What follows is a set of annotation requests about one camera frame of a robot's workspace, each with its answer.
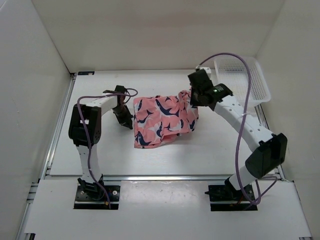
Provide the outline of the pink shark print shorts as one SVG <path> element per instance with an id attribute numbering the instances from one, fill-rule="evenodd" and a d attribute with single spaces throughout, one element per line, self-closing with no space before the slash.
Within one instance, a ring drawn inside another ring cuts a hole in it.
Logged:
<path id="1" fill-rule="evenodd" d="M 178 95 L 137 97 L 133 100 L 134 147 L 152 149 L 172 143 L 195 130 L 197 106 L 191 105 L 191 91 Z"/>

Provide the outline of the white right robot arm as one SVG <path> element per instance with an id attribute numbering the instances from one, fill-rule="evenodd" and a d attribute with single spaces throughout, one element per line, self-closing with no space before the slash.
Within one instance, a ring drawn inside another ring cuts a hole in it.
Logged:
<path id="1" fill-rule="evenodd" d="M 239 161 L 235 160 L 236 172 L 225 180 L 226 197 L 236 200 L 247 185 L 262 179 L 284 162 L 288 139 L 282 133 L 274 134 L 248 115 L 233 92 L 223 83 L 213 85 L 205 70 L 196 70 L 188 79 L 191 105 L 209 107 L 224 118 L 238 132 L 237 141 L 244 140 L 251 150 L 243 167 L 238 167 Z"/>

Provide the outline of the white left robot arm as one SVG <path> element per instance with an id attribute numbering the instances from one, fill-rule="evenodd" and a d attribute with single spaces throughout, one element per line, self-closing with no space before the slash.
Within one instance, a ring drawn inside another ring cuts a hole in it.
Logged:
<path id="1" fill-rule="evenodd" d="M 97 145 L 102 135 L 102 116 L 111 111 L 121 126 L 133 129 L 133 115 L 127 107 L 126 98 L 137 94 L 130 94 L 131 90 L 121 88 L 106 90 L 101 95 L 81 96 L 72 109 L 68 137 L 80 156 L 82 177 L 78 179 L 78 183 L 84 193 L 95 201 L 109 198 L 97 153 Z"/>

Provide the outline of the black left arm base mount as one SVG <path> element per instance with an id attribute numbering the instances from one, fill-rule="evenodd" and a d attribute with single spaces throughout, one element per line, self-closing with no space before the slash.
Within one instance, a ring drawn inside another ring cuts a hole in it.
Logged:
<path id="1" fill-rule="evenodd" d="M 120 185 L 104 185 L 101 189 L 96 183 L 87 183 L 77 179 L 78 186 L 74 198 L 73 208 L 76 210 L 118 210 L 121 194 Z"/>

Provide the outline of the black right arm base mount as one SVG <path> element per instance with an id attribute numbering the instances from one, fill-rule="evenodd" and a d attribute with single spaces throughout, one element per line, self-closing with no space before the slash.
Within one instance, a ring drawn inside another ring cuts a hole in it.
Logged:
<path id="1" fill-rule="evenodd" d="M 252 185 L 245 186 L 244 191 L 250 200 L 245 198 L 241 190 L 232 191 L 225 184 L 210 184 L 204 194 L 209 196 L 211 212 L 257 211 L 258 207 L 251 204 L 256 200 Z"/>

